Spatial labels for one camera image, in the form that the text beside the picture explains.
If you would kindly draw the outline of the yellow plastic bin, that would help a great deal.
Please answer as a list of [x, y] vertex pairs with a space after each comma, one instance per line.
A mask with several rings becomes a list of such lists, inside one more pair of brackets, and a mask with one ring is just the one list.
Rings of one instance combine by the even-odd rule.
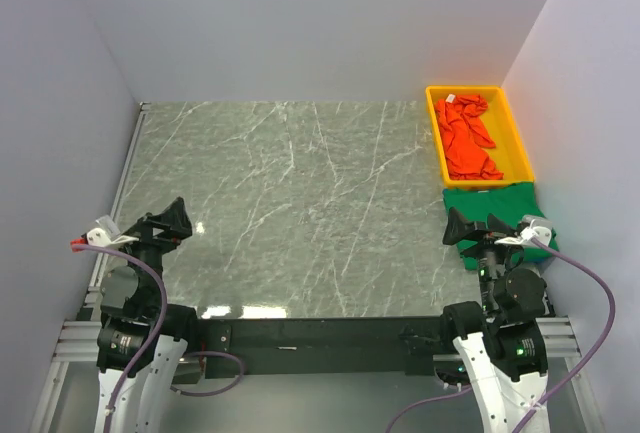
[[[425, 90], [427, 110], [432, 123], [432, 138], [441, 165], [441, 175], [448, 189], [486, 190], [502, 188], [514, 183], [533, 182], [530, 166], [515, 120], [503, 90], [496, 86], [429, 86]], [[481, 116], [491, 138], [496, 143], [489, 149], [490, 157], [504, 173], [502, 180], [454, 181], [449, 177], [435, 113], [435, 103], [449, 95], [481, 95], [488, 102], [488, 110]]]

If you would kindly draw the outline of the folded green t shirt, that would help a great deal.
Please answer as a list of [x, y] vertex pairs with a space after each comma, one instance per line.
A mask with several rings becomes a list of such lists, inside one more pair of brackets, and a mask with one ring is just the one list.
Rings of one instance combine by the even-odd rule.
[[[443, 203], [445, 211], [456, 208], [468, 220], [485, 222], [490, 214], [495, 215], [511, 227], [515, 227], [525, 215], [546, 217], [538, 206], [534, 184], [522, 182], [505, 188], [467, 191], [462, 189], [444, 189]], [[462, 241], [456, 248], [462, 258], [464, 268], [475, 271], [477, 261], [462, 256], [462, 252], [473, 246], [472, 241]], [[552, 255], [536, 248], [524, 250], [525, 263], [541, 263]]]

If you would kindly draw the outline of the orange t shirt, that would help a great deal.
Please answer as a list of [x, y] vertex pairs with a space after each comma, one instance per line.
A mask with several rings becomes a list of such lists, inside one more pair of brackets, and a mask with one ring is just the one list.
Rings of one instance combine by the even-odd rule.
[[481, 95], [449, 95], [434, 109], [449, 177], [502, 180], [504, 173], [488, 153], [496, 143], [481, 119], [488, 110], [487, 100]]

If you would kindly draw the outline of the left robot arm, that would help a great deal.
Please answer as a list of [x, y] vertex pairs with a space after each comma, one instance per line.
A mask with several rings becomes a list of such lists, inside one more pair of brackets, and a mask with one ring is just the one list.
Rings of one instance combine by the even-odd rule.
[[100, 285], [97, 432], [156, 432], [182, 355], [200, 341], [194, 308], [168, 302], [158, 285], [165, 254], [192, 234], [183, 198], [158, 214], [147, 213], [119, 231], [102, 217], [89, 245], [127, 255]]

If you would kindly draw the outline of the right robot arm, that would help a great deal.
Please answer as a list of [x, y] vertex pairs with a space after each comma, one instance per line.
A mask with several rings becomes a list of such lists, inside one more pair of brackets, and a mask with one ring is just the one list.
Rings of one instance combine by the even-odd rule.
[[462, 255], [476, 262], [481, 300], [444, 308], [439, 340], [463, 362], [486, 432], [511, 432], [541, 399], [548, 358], [538, 319], [548, 311], [546, 283], [523, 266], [527, 248], [547, 246], [550, 221], [526, 215], [511, 227], [494, 215], [467, 219], [450, 208], [446, 245], [470, 242]]

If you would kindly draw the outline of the black base beam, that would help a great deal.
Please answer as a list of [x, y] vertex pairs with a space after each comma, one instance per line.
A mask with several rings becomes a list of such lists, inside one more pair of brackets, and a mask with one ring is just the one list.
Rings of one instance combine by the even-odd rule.
[[461, 361], [438, 316], [201, 319], [201, 346], [239, 358], [247, 375], [402, 372]]

